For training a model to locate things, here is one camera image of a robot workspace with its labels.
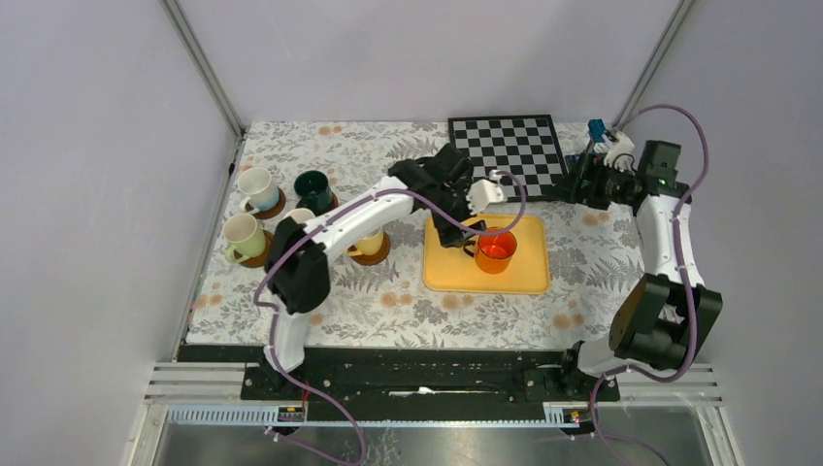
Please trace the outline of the light brown coaster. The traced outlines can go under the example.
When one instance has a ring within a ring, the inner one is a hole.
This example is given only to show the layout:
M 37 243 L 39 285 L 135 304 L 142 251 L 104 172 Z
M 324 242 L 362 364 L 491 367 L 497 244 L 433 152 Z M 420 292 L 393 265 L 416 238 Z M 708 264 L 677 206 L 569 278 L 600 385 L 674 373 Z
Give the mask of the light brown coaster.
M 356 257 L 350 257 L 348 255 L 347 256 L 350 257 L 354 262 L 356 262 L 360 265 L 372 266 L 372 265 L 377 265 L 378 263 L 382 262 L 382 260 L 384 260 L 388 256 L 388 254 L 390 252 L 390 249 L 391 249 L 390 239 L 388 238 L 388 236 L 384 232 L 383 245 L 382 245 L 382 248 L 380 249 L 380 251 L 377 254 L 372 255 L 372 256 L 356 256 Z

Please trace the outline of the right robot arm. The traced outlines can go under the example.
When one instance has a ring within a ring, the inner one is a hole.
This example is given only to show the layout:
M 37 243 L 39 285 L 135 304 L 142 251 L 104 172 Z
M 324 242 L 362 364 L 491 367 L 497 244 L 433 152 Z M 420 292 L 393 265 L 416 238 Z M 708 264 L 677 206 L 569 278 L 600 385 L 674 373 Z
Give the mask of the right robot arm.
M 681 377 L 723 307 L 708 289 L 691 250 L 692 186 L 677 180 L 679 145 L 645 143 L 639 165 L 633 156 L 582 154 L 570 174 L 554 186 L 556 200 L 604 210 L 631 208 L 640 238 L 643 274 L 620 306 L 607 336 L 578 342 L 564 354 L 558 390 L 579 400 L 595 377 L 637 371 L 657 382 Z

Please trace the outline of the light green mug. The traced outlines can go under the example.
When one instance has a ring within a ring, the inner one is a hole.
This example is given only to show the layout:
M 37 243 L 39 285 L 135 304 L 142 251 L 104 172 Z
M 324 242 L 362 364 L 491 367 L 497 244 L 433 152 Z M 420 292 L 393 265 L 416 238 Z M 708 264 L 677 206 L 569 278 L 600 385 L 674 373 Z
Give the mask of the light green mug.
M 222 227 L 222 234 L 228 242 L 225 259 L 229 263 L 237 264 L 254 259 L 265 251 L 264 230 L 258 219 L 251 214 L 229 217 Z

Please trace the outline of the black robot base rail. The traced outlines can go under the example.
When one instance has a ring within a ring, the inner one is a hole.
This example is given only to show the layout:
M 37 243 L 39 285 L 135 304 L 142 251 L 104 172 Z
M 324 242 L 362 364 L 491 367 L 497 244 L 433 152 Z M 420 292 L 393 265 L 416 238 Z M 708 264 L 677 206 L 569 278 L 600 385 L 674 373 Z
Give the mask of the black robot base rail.
M 563 370 L 561 350 L 308 348 L 288 382 L 257 346 L 183 345 L 185 363 L 242 363 L 244 401 L 294 402 L 309 421 L 342 421 L 326 393 L 367 421 L 530 421 L 549 402 L 589 405 L 595 377 Z

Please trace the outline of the dark green mug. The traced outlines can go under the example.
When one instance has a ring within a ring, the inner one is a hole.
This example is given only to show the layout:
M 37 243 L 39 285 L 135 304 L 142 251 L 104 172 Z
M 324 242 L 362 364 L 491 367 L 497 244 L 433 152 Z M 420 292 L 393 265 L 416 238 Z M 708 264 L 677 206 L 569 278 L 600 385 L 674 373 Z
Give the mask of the dark green mug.
M 310 205 L 325 206 L 332 200 L 333 192 L 328 178 L 316 170 L 300 174 L 296 178 L 293 188 L 299 201 L 303 200 Z

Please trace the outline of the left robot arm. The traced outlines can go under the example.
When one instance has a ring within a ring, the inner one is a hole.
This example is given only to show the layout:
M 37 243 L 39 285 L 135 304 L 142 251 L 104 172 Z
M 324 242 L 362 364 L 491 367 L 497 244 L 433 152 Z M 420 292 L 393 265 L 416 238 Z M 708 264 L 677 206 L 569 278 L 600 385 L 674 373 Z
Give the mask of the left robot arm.
M 465 222 L 486 207 L 504 201 L 501 174 L 476 179 L 470 158 L 452 144 L 435 155 L 404 159 L 391 165 L 373 187 L 343 205 L 306 221 L 282 219 L 274 233 L 259 286 L 273 299 L 255 305 L 275 312 L 264 349 L 271 366 L 264 386 L 279 399 L 300 389 L 298 368 L 305 359 L 309 317 L 329 296 L 330 267 L 355 243 L 385 224 L 427 210 L 444 248 L 459 248 L 484 225 Z

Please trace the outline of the yellow plastic tray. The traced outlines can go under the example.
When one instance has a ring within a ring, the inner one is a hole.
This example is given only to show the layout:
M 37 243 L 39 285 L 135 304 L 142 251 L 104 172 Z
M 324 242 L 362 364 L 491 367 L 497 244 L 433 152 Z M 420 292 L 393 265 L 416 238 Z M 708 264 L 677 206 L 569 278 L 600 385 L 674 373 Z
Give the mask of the yellow plastic tray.
M 475 245 L 444 248 L 433 220 L 426 222 L 423 255 L 423 280 L 438 291 L 508 293 L 538 295 L 550 285 L 548 251 L 543 221 L 524 216 L 511 231 L 517 249 L 507 268 L 489 274 L 478 267 L 471 254 Z

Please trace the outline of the pink mug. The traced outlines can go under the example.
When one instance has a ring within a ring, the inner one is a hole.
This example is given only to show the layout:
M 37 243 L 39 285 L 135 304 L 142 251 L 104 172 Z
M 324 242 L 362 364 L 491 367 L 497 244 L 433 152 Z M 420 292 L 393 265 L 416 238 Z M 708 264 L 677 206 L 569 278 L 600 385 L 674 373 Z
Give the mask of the pink mug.
M 315 214 L 312 210 L 308 208 L 296 208 L 292 209 L 287 212 L 284 216 L 284 219 L 290 218 L 296 223 L 305 223 L 313 218 L 315 218 Z

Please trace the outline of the yellow mug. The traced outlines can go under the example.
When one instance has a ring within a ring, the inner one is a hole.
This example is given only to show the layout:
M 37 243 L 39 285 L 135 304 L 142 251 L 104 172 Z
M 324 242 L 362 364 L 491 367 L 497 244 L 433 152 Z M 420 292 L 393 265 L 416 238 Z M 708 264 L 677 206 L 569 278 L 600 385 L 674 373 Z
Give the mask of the yellow mug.
M 383 241 L 384 231 L 380 227 L 352 244 L 346 250 L 346 254 L 350 257 L 375 255 L 382 248 Z

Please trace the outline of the orange mug black handle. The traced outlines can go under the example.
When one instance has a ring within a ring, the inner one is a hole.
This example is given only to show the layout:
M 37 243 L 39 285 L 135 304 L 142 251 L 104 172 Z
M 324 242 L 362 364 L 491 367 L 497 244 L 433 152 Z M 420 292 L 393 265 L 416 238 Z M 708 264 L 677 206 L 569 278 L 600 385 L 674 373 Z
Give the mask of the orange mug black handle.
M 486 274 L 503 273 L 517 252 L 516 237 L 509 231 L 495 235 L 495 232 L 500 231 L 501 228 L 492 227 L 487 230 L 491 235 L 478 235 L 463 245 L 463 251 L 475 261 L 479 270 Z

